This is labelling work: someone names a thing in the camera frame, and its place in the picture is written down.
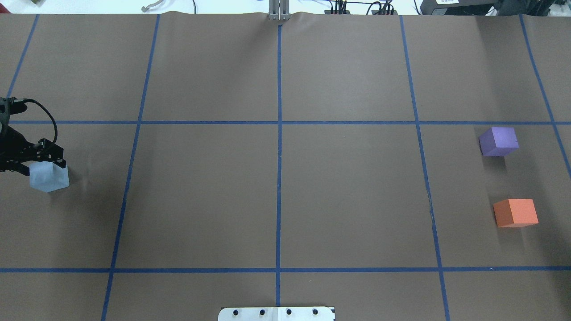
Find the light blue foam block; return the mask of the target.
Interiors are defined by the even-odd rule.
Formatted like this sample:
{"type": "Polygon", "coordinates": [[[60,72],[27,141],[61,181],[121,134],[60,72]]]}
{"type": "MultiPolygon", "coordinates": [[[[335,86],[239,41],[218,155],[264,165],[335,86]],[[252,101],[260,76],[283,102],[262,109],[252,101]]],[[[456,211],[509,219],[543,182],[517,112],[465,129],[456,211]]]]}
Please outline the light blue foam block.
{"type": "Polygon", "coordinates": [[[69,169],[51,162],[36,162],[29,166],[30,187],[46,193],[67,188],[70,185],[69,169]]]}

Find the purple foam block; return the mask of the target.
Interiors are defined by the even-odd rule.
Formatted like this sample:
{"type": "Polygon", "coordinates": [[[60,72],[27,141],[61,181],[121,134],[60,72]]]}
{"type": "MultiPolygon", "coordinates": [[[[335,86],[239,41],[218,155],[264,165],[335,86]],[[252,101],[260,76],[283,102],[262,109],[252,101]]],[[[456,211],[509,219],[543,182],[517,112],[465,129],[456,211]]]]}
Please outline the purple foam block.
{"type": "Polygon", "coordinates": [[[515,128],[491,127],[478,138],[480,151],[487,157],[505,157],[520,148],[515,128]]]}

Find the orange foam block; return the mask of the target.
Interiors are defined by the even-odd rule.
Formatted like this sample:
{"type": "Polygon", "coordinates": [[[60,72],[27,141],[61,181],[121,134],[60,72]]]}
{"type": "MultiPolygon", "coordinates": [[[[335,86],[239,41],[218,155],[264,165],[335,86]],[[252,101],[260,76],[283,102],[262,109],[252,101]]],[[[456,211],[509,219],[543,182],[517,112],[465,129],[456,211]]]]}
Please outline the orange foam block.
{"type": "Polygon", "coordinates": [[[505,199],[493,204],[497,227],[519,228],[538,224],[533,199],[505,199]]]}

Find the aluminium frame post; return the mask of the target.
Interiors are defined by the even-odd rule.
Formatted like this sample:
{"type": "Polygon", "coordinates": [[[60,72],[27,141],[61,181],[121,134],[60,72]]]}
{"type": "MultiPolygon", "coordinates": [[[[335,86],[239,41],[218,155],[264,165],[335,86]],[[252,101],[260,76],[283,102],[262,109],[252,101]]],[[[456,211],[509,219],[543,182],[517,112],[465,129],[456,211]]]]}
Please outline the aluminium frame post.
{"type": "Polygon", "coordinates": [[[291,18],[289,0],[269,0],[270,21],[287,21],[291,18]]]}

